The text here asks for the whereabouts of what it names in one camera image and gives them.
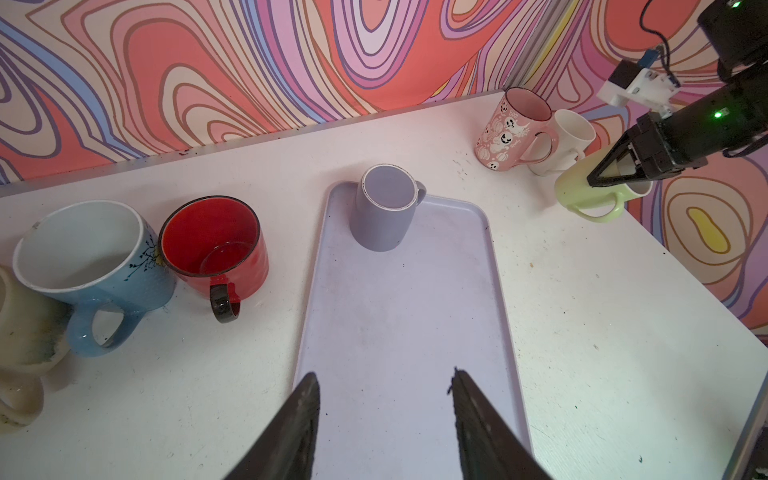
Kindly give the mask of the light blue mug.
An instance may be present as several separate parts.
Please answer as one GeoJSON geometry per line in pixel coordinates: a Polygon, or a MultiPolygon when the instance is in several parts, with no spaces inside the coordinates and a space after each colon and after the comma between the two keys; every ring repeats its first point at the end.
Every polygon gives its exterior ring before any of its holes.
{"type": "Polygon", "coordinates": [[[71,306],[66,339],[86,358],[121,346],[176,287],[152,227],[110,200],[72,204],[36,222],[17,243],[12,269],[26,287],[71,306]]]}

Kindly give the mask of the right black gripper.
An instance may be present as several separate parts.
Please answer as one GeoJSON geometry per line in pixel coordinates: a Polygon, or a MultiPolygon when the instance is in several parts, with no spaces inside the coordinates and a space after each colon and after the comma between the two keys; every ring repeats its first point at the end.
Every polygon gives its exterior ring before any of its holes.
{"type": "Polygon", "coordinates": [[[638,118],[622,139],[587,157],[593,163],[587,174],[591,187],[611,187],[642,180],[663,180],[680,175],[686,169],[708,164],[702,152],[701,138],[690,127],[670,123],[659,113],[649,112],[638,118]]]}

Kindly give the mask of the white mug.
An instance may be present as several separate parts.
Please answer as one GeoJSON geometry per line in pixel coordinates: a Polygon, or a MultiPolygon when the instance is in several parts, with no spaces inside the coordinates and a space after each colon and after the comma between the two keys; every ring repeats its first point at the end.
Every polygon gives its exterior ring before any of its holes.
{"type": "Polygon", "coordinates": [[[547,155],[541,162],[528,164],[529,170],[538,176],[563,173],[585,158],[587,148],[596,139],[592,124],[585,117],[570,110],[555,111],[549,126],[558,134],[558,148],[553,149],[550,138],[540,134],[525,156],[526,160],[537,160],[547,155]]]}

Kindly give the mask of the beige speckled mug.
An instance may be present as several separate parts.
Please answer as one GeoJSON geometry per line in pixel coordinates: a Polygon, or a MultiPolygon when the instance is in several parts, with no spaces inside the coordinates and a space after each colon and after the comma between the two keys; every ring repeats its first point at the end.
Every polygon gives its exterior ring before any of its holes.
{"type": "Polygon", "coordinates": [[[72,307],[21,284],[1,268],[1,432],[31,425],[44,406],[42,377],[69,352],[72,307]]]}

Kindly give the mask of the red mug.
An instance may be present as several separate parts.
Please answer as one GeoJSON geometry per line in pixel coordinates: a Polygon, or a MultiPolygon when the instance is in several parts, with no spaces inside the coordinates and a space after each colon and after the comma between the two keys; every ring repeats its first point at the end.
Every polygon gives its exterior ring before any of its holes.
{"type": "Polygon", "coordinates": [[[191,200],[164,222],[164,263],[209,300],[222,324],[239,317],[241,303],[266,282],[269,259],[261,222],[244,201],[225,195],[191,200]]]}

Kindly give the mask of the pink patterned mug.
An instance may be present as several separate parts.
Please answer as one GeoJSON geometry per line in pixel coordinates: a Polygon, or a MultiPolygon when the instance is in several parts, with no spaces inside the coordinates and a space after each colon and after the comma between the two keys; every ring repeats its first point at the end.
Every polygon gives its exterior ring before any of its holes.
{"type": "Polygon", "coordinates": [[[550,125],[553,116],[549,104],[533,91],[520,87],[506,90],[476,141],[476,159],[494,171],[543,162],[557,151],[560,143],[559,134],[550,125]],[[538,135],[549,139],[548,153],[541,159],[524,160],[538,135]]]}

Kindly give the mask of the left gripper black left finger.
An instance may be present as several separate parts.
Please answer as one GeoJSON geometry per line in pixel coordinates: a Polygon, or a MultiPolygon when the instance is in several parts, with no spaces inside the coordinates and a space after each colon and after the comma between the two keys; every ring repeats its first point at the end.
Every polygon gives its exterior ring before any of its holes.
{"type": "Polygon", "coordinates": [[[320,399],[317,376],[307,373],[225,479],[311,479],[320,399]]]}

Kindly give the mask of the light green mug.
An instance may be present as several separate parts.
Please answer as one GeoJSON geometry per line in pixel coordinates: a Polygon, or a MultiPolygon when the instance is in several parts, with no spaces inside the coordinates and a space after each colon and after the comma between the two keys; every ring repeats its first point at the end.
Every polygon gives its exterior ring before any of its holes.
{"type": "Polygon", "coordinates": [[[610,147],[595,151],[563,172],[555,181],[558,203],[585,220],[605,223],[620,217],[625,204],[648,195],[655,182],[644,180],[609,187],[592,187],[587,176],[609,153],[610,147]]]}

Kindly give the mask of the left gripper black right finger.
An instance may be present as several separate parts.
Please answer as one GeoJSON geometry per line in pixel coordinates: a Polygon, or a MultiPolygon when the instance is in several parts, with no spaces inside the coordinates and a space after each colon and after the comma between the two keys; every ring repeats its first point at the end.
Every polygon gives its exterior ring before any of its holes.
{"type": "Polygon", "coordinates": [[[454,371],[448,392],[453,398],[460,465],[465,479],[545,480],[550,477],[467,371],[454,371]]]}

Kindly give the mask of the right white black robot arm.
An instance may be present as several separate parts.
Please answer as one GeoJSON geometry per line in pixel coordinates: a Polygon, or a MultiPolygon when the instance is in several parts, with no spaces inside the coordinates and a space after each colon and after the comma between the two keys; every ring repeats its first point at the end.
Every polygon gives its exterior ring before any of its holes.
{"type": "Polygon", "coordinates": [[[714,1],[697,19],[718,56],[721,87],[674,111],[680,83],[668,43],[621,61],[598,96],[609,105],[648,107],[588,174],[592,187],[675,177],[709,155],[748,156],[767,144],[767,4],[714,1]]]}

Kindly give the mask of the purple mug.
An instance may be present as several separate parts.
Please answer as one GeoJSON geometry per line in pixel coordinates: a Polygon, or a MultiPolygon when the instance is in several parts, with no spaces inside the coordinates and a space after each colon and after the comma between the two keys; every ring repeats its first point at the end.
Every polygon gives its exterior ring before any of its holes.
{"type": "Polygon", "coordinates": [[[402,167],[378,164],[358,183],[350,215],[355,240],[374,252],[395,249],[403,241],[426,187],[402,167]]]}

